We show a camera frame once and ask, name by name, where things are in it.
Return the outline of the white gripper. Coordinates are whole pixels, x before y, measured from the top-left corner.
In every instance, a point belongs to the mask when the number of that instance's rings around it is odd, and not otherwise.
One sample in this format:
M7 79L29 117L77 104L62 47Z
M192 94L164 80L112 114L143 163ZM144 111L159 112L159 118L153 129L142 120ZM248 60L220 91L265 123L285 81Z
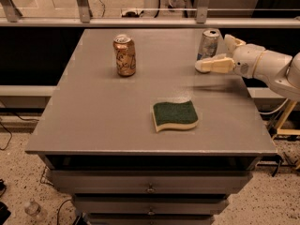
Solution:
M229 53L233 53L232 59L229 57L205 58L197 61L195 68L202 73L229 73L234 71L244 78L252 78L257 61L265 48L254 44L246 44L244 40L229 34L225 35L224 42Z

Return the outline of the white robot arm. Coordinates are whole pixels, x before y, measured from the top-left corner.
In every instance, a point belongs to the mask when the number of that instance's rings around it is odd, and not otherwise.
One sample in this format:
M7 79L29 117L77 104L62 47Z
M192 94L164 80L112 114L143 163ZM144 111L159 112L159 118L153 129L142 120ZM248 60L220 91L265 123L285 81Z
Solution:
M295 57L266 50L263 46L226 35L228 53L199 60L200 72L235 73L247 79L264 82L273 92L300 101L300 53Z

